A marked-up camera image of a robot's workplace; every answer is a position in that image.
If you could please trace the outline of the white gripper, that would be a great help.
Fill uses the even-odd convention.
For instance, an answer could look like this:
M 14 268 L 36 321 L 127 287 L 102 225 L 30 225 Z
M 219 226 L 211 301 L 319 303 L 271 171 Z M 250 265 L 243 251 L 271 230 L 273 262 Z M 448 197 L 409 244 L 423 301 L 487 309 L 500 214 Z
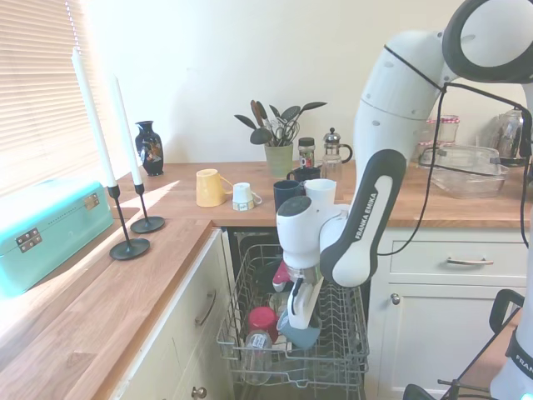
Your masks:
M 311 283 L 304 284 L 303 309 L 302 309 L 304 329 L 308 328 L 310 324 L 311 317 L 312 317 L 312 314 L 314 313 L 316 302 L 320 294 L 321 286 L 323 282 L 324 282 L 324 278 L 322 277 L 318 282 L 314 284 L 311 284 Z

